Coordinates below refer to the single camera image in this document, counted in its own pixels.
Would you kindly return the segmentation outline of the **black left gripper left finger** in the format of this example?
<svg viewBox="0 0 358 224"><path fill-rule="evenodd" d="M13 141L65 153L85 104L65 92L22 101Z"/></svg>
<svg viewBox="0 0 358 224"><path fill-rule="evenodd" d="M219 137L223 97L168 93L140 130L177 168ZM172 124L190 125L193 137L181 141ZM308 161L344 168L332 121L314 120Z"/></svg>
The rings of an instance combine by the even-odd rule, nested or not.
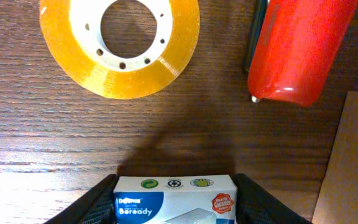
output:
<svg viewBox="0 0 358 224"><path fill-rule="evenodd" d="M118 179L116 174L109 174L45 224L116 223L113 190Z"/></svg>

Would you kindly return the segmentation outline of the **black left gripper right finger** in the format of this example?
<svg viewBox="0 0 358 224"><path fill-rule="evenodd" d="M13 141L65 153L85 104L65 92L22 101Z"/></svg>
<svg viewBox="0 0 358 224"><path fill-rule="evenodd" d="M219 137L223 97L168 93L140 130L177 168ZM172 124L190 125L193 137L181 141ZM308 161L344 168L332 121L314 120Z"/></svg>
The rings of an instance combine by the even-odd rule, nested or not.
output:
<svg viewBox="0 0 358 224"><path fill-rule="evenodd" d="M311 223L281 203L245 174L235 174L233 181L237 187L237 223Z"/></svg>

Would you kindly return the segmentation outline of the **white blue staples box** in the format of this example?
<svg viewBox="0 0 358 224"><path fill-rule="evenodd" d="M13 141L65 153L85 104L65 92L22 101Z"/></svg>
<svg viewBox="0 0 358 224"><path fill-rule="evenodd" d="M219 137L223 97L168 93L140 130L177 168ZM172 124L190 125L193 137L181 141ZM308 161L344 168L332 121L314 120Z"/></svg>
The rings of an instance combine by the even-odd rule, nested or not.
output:
<svg viewBox="0 0 358 224"><path fill-rule="evenodd" d="M237 187L229 175L119 178L116 223L236 223Z"/></svg>

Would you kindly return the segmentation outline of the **red black stapler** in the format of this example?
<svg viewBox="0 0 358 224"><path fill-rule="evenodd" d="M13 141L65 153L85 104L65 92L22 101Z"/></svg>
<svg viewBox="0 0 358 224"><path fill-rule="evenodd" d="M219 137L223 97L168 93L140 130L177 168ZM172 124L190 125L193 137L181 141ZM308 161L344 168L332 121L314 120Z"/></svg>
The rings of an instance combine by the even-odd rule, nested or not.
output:
<svg viewBox="0 0 358 224"><path fill-rule="evenodd" d="M358 0L257 1L244 60L251 100L312 105L357 5Z"/></svg>

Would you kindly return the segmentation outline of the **yellow tape roll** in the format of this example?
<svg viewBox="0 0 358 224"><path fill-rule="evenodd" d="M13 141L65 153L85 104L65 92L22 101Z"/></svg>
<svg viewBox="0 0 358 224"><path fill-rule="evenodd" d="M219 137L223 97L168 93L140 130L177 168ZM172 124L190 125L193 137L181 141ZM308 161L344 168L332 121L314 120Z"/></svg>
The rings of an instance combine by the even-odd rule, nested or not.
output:
<svg viewBox="0 0 358 224"><path fill-rule="evenodd" d="M106 98L156 93L185 70L200 32L197 0L41 0L39 23L62 70Z"/></svg>

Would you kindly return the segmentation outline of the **open cardboard box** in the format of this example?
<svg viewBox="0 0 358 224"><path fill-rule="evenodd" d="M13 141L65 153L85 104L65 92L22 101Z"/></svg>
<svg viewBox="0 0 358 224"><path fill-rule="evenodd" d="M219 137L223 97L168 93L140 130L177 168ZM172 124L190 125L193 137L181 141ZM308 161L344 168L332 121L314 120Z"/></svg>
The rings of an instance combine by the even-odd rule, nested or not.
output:
<svg viewBox="0 0 358 224"><path fill-rule="evenodd" d="M347 93L313 223L358 223L358 92Z"/></svg>

